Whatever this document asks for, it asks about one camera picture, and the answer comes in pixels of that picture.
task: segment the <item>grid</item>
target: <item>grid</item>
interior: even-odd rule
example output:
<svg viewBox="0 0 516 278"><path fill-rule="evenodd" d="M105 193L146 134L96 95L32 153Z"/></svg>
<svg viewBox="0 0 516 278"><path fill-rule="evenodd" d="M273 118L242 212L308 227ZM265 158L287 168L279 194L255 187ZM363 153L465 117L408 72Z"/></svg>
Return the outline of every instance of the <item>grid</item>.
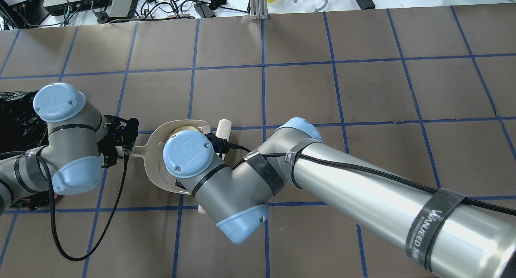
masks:
<svg viewBox="0 0 516 278"><path fill-rule="evenodd" d="M4 73L4 70L6 69L7 63L9 61L9 57L12 54L12 51L15 47L15 43L20 35L20 32L18 31L15 39L13 41L13 44L11 45L11 48L7 54L7 58L2 65L2 69L0 70L0 80L4 79L32 79L32 78L46 78L46 77L55 77L59 78L59 81L62 81L64 77L76 77L76 76L95 76L95 75L123 75L123 83L122 83L122 89L120 92L120 98L118 101L117 106L117 114L120 114L121 106L122 106L122 100L124 98L124 91L125 91L125 85L127 83L127 78L131 74L138 74L138 73L154 73L154 72L171 72L171 71L189 71L191 72L191 85L190 85L190 98L189 98L189 106L188 106L188 118L192 118L192 108L194 105L194 87L195 87L195 77L196 72L206 69L225 69L225 68L247 68L247 67L260 67L261 69L261 75L262 75L262 125L261 126L241 126L241 127L234 127L234 131L245 131L245 130L261 130L263 133L263 141L266 139L266 131L267 129L275 129L279 127L280 125L267 125L266 122L266 68L267 67L275 67L275 66L302 66L302 65L318 65L318 64L330 64L332 66L333 70L333 81L335 86L335 93L337 95L337 106L339 110L339 118L340 122L331 122L331 123L320 123L315 124L316 127L341 127L342 135L343 135L343 141L345 146L345 152L350 152L350 145L348 144L348 138L347 138L347 132L346 129L352 126L369 126L369 125L395 125L395 124L419 124L420 129L422 131L422 136L424 138L424 144L427 149L428 157L431 162L431 168L433 170L433 175L435 177L435 182L437 188L441 187L439 175L437 172L437 167L434 161L433 152L431 148L431 144L428 139L427 131L425 126L427 124L431 123L440 123L440 122L483 122L483 121L496 121L499 122L501 125L501 128L503 130L503 134L506 138L506 146L510 148L510 151L516 159L516 150L514 148L514 144L511 141L510 134L508 132L508 129L506 128L504 121L505 120L516 120L516 116L501 116L498 115L498 111L496 109L495 103L493 101L493 98L491 96L491 93L488 89L488 86L485 83L485 80L483 78L483 75L481 73L481 70L479 69L479 65L477 64L477 59L480 58L488 58L488 57L502 57L502 56L516 56L516 53L509 53L509 54L473 54L472 49L470 48L470 45L468 43L468 39L466 37L465 32L463 31L463 28L461 26L461 23L459 21L459 18L457 17L457 13L455 11L455 8L453 6L450 7L454 19L456 21L457 27L459 28L460 34L463 38L463 41L466 45L466 48L468 49L468 54L465 55L459 55L459 56L418 56L418 57L404 57L404 53L402 51L402 46L400 45L400 41L398 39L398 35L396 32L395 25L393 23L393 19L391 16L391 11L389 9L386 10L387 16L389 18L389 24L392 29L392 34L394 35L394 39L396 41L396 46L398 48L399 57L398 58L384 58L384 59L359 59L359 60L336 60L334 56L334 50L333 50L333 42L332 42L332 34L330 25L328 23L328 17L326 12L323 12L322 15L324 17L324 25L326 27L326 34L327 34L327 41L328 41L328 47L330 50L330 61L315 61L315 62L297 62L297 63L266 63L265 53L266 53L266 44L265 44L265 28L264 28L264 21L262 20L260 23L260 40L261 40L261 63L258 64L250 64L250 65L231 65L231 66L204 66L204 67L198 67L196 66L196 60L197 60L197 48L198 48L198 42L199 42L199 26L200 21L197 19L196 23L196 34L195 34L195 46L194 46L194 52L193 52L193 62L192 66L188 68L171 68L171 69L145 69L145 70L130 70L131 65L131 58L133 55L134 45L136 41L136 35L138 32L138 23L135 25L134 34L132 36L132 42L131 42L131 49L129 51L129 59L127 60L127 65L125 67L124 71L114 71L114 72L102 72L102 73L80 73L80 74L66 74L66 67L68 64L68 60L70 59L70 55L72 54L72 49L74 47L77 34L79 32L79 27L75 28L75 32L73 34L73 38L66 56L66 60L64 62L63 68L61 70L61 73L58 75L40 75L40 76L18 76L18 77L2 77L2 74ZM430 119L426 120L422 118L422 114L420 112L420 108L418 105L418 99L416 97L416 93L414 92L414 88L411 82L411 76L409 75L409 70L407 68L406 61L409 60L435 60L435 59L471 59L476 73L478 74L478 77L481 81L481 84L485 90L485 94L487 95L487 98L490 102L490 105L492 107L492 110L495 112L495 117L492 118L462 118L462 119ZM337 64L341 63L365 63L365 62L386 62L386 61L401 61L405 77L407 78L408 86L414 101L414 106L417 114L417 120L402 120L402 121L374 121L374 122L346 122L345 120L345 114L343 113L343 105L341 103L341 90L339 89L339 78L337 77ZM150 134L152 131L140 131L140 134ZM69 209L59 209L57 212L90 212L94 213L94 222L91 230L91 235L89 239L89 245L88 250L92 248L92 243L94 242L94 234L96 231L96 223L98 221L98 214L101 212L110 212L110 208L104 208L101 207L101 200L103 195L103 190L105 186L105 180L107 176L107 170L103 174L103 181L100 188L100 193L98 195L98 201L96 204L96 208L69 208ZM179 251L179 239L181 236L181 223L182 223L182 216L184 210L196 210L197 206L195 205L184 205L184 195L181 195L179 197L179 205L177 206L157 206L157 207L121 207L118 208L118 212L140 212L140 211L161 211L161 210L177 210L177 229L176 229L176 235L175 235L175 250L174 250L174 256L173 256L173 273L172 276L175 278L177 276L177 267L178 267L178 257L181 254ZM476 197L477 199L481 200L505 200L505 199L516 199L516 195L499 195L499 196L483 196L483 197ZM269 207L289 207L289 206L324 206L326 205L322 201L293 201L293 202L271 202L268 203ZM9 246L9 241L11 238L11 234L13 232L13 229L15 227L15 223L17 221L17 217L20 214L45 214L48 213L48 210L38 210L36 212L29 212L28 210L9 210L6 212L6 214L12 214L13 219L11 222L11 225L9 227L9 232L7 234L7 238L4 244L4 247L2 249L2 254L0 256L0 266L2 265L2 262L4 260L6 251ZM265 222L264 227L264 243L265 243L265 276L269 278L271 276L270 274L270 256L269 256L269 221ZM359 243L359 252L360 252L360 258L362 263L362 272L364 277L368 277L367 273L367 261L366 256L364 253L364 246L363 246L363 237L362 237L362 229L359 225L356 225L356 237L358 239ZM88 271L88 265L89 265L89 259L87 259L84 263L83 267L83 274L82 277L85 278Z"/></svg>

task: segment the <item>black cable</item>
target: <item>black cable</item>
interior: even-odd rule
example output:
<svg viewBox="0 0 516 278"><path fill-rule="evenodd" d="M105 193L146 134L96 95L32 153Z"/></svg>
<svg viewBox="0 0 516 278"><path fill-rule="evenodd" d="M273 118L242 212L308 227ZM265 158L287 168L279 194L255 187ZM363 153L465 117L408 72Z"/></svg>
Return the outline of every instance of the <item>black cable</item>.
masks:
<svg viewBox="0 0 516 278"><path fill-rule="evenodd" d="M240 9L229 8L229 7L225 7L225 6L219 6L219 8L227 9L227 10L232 10L232 11L236 11L236 12L243 12L243 13L245 13L245 14L249 14L249 12L244 11L244 10L240 10Z"/></svg>
<svg viewBox="0 0 516 278"><path fill-rule="evenodd" d="M265 157L265 158L270 158L270 157L285 157L285 155L286 155L286 153L271 153L271 154L263 154L262 156ZM406 186L410 186L411 188L416 188L418 190L422 190L424 192L428 192L430 194L435 194L435 192L437 192L437 190L435 188L431 188L431 187L428 187L428 186L425 186L425 185L421 185L421 184L415 183L414 181L411 181L409 179L405 179L403 177L399 177L397 175L390 174L390 173L387 173L387 172L383 172L383 171L380 171L380 170L376 170L376 169L373 169L373 168L369 168L369 167L366 167L366 166L360 166L360 165L356 165L356 164L345 164L345 163L342 163L342 162L329 161L329 160L322 160L322 159L318 159L318 158L315 158L315 157L312 157L312 156L308 156L308 155L304 155L304 154L301 154L301 153L296 154L295 158L296 159L297 158L306 159L308 161L312 161L312 162L315 162L317 164L321 164L321 165L324 165L324 166L331 166L331 167L334 167L334 168L351 169L351 170L362 171L362 172L365 172L365 173L374 174L374 175L377 175L377 176L380 176L380 177L385 177L385 178L390 179L392 181L396 181L396 182L398 182L400 184L404 184ZM242 164L244 162L245 161L243 159L238 161L237 164L233 167L233 169L237 168L240 164ZM503 206L493 205L493 204L490 204L490 203L485 203L484 201L478 201L477 199L472 199L471 197L466 197L463 201L461 201L461 203L462 204L466 204L466 205L472 205L472 206L480 207L480 208L485 208L486 210L493 210L494 212L501 212L502 214L510 214L511 216L516 216L516 210L513 210L511 208L506 208L506 207L503 207Z"/></svg>
<svg viewBox="0 0 516 278"><path fill-rule="evenodd" d="M127 12L127 19L129 19L129 13L131 13L131 11L134 11L134 13L136 13L136 16L138 16L138 19L141 19L141 16L140 14L138 13L138 11L136 11L136 9L131 9Z"/></svg>
<svg viewBox="0 0 516 278"><path fill-rule="evenodd" d="M16 155L25 155L25 153L26 152L23 152L23 151L2 153L2 154L0 154L0 158L4 157L4 156L13 157ZM90 250L90 252L88 252L88 254L86 254L85 256L82 256L79 258L75 258L75 257L68 255L65 252L65 249L63 249L61 242L59 241L59 238L57 237L56 208L55 208L55 202L54 202L54 187L52 185L52 178L50 177L50 170L48 169L48 165L47 165L46 161L41 156L36 155L35 157L36 157L37 161L43 166L44 173L45 173L44 179L48 183L48 198L50 200L50 227L52 230L52 237L54 238L54 243L56 244L57 250L64 258L66 258L70 261L77 262L77 261L86 260L89 256L91 256L95 252L95 250L98 248L98 245L100 245L102 239L104 238L104 236L107 232L107 229L109 228L109 224L111 223L111 219L113 218L114 212L117 209L118 202L120 201L120 197L122 195L122 190L123 190L124 183L125 183L125 176L127 175L127 164L129 162L129 155L124 155L124 171L122 174L122 181L120 182L120 190L118 191L117 200L114 203L113 210L111 211L111 214L109 215L109 219L107 220L106 227L104 228L102 234L100 235L100 238L98 238L98 241L95 244L95 246L92 248L92 250Z"/></svg>
<svg viewBox="0 0 516 278"><path fill-rule="evenodd" d="M233 149L240 149L240 150L243 150L243 151L245 151L247 153L251 152L249 149L247 149L247 148L245 148L245 147L243 147L241 145L238 145L238 144L234 144Z"/></svg>
<svg viewBox="0 0 516 278"><path fill-rule="evenodd" d="M18 25L16 25L16 22L13 20L13 18L11 17L11 15L9 15L9 13L7 13L7 11L5 11L3 7L0 7L0 8L2 8L2 11L0 11L0 12L1 12L1 14L3 14L3 15L4 15L4 17L8 18L8 19L11 21L11 23L12 23L12 26L13 26L13 27L15 27L16 29L18 29L19 27L18 27Z"/></svg>

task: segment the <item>light blue joint cap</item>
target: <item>light blue joint cap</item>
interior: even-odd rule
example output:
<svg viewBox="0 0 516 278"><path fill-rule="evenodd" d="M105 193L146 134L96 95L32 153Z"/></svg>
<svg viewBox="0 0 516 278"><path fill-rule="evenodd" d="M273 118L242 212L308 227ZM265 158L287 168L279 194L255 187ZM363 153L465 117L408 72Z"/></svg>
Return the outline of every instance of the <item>light blue joint cap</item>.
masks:
<svg viewBox="0 0 516 278"><path fill-rule="evenodd" d="M63 82L46 85L34 97L34 111L45 122L62 122L79 114L86 97L75 87Z"/></svg>
<svg viewBox="0 0 516 278"><path fill-rule="evenodd" d="M199 131L186 130L172 135L163 147L166 170L177 178L190 178L205 171L213 160L213 147Z"/></svg>
<svg viewBox="0 0 516 278"><path fill-rule="evenodd" d="M101 184L101 160L86 156L66 164L52 176L54 191L60 195L73 195L94 190Z"/></svg>
<svg viewBox="0 0 516 278"><path fill-rule="evenodd" d="M267 205L257 205L223 219L217 227L235 244L249 238L269 218Z"/></svg>
<svg viewBox="0 0 516 278"><path fill-rule="evenodd" d="M285 128L285 127L298 129L300 131L303 131L304 133L306 133L307 135L309 135L310 137L312 137L313 139L315 139L317 141L320 141L320 142L323 141L323 137L321 136L321 133L319 133L319 131L317 131L317 128L315 128L314 125L310 124L307 120L305 120L303 118L294 117L294 118L288 120L285 123L285 125L278 127L278 129L276 129L276 131L278 131L281 128Z"/></svg>

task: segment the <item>black plastic bag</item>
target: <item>black plastic bag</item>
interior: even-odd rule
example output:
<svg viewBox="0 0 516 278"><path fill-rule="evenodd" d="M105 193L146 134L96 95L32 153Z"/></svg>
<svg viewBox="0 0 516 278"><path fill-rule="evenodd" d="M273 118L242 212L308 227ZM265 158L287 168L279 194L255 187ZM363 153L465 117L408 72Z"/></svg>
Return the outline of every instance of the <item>black plastic bag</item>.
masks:
<svg viewBox="0 0 516 278"><path fill-rule="evenodd" d="M48 144L46 122L33 109L35 92L0 93L0 153Z"/></svg>

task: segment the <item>cable strap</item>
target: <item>cable strap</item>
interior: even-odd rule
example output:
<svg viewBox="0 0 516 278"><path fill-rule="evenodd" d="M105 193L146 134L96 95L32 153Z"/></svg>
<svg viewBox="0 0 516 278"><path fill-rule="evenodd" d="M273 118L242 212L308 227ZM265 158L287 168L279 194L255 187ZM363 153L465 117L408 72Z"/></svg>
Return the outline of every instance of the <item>cable strap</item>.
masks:
<svg viewBox="0 0 516 278"><path fill-rule="evenodd" d="M273 194L282 190L285 184L274 167L263 157L258 150L254 150L243 158L251 168L269 185Z"/></svg>
<svg viewBox="0 0 516 278"><path fill-rule="evenodd" d="M432 271L430 259L435 238L446 219L465 198L465 195L444 188L433 194L414 219L407 235L405 254L409 259Z"/></svg>
<svg viewBox="0 0 516 278"><path fill-rule="evenodd" d="M290 149L287 154L285 154L285 163L289 164L290 166L292 166L292 171L291 171L291 181L292 183L295 185L295 187L299 188L299 189L303 189L302 187L300 187L296 182L295 182L295 179L293 177L293 165L295 164L295 159L297 158L297 154L298 153L301 153L303 151L304 148L306 148L308 145L310 144L314 144L314 143L321 143L319 140L315 140L313 138L305 138L305 139L302 139L301 141L299 141L297 144L294 145L294 147L292 147L292 149Z"/></svg>

